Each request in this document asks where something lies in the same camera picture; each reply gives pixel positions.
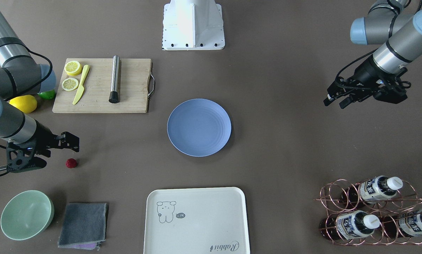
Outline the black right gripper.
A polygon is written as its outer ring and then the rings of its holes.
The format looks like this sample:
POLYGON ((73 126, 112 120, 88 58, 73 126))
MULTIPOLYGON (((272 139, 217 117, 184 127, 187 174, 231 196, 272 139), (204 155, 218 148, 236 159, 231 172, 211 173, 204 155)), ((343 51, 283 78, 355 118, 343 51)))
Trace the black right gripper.
POLYGON ((71 149, 74 152, 80 151, 80 138, 70 132, 62 132, 61 135, 56 135, 47 127, 36 123, 36 130, 33 135, 35 139, 35 153, 44 157, 51 157, 50 149, 71 149))

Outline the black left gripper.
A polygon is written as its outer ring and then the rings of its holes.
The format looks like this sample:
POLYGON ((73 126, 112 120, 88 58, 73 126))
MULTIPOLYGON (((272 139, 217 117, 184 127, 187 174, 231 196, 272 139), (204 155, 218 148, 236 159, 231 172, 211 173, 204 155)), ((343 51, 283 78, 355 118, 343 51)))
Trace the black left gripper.
POLYGON ((327 98, 323 103, 327 107, 340 97, 345 98, 340 101, 339 106, 341 109, 346 108, 351 103, 358 100, 364 100, 370 97, 377 91, 378 86, 376 82, 381 79, 381 75, 385 74, 374 62, 374 58, 369 56, 364 60, 354 71, 354 74, 347 79, 340 76, 341 72, 347 67, 344 67, 338 72, 333 84, 332 94, 327 94, 327 98))

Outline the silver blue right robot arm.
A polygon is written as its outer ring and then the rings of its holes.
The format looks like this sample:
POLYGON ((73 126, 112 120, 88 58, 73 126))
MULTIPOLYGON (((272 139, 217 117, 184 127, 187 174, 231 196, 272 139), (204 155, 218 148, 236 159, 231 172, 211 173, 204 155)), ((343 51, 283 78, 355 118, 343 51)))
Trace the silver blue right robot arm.
POLYGON ((34 56, 37 53, 26 47, 0 11, 0 139, 50 157, 51 149, 63 148, 60 137, 9 103, 18 96, 56 88, 52 62, 38 64, 34 56))

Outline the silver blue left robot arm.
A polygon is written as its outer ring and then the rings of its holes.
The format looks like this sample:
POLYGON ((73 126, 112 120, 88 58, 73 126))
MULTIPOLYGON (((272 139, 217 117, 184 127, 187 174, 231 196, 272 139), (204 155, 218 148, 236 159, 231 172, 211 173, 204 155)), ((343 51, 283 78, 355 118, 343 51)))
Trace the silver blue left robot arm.
POLYGON ((407 99, 411 84, 401 76, 407 72, 406 66, 422 55, 422 8, 404 14, 407 4, 406 0, 378 0, 366 17, 353 21, 351 41, 378 44, 379 48, 362 56, 364 61, 351 77, 336 75, 327 89, 325 106, 341 97, 341 108, 369 97, 394 104, 407 99))

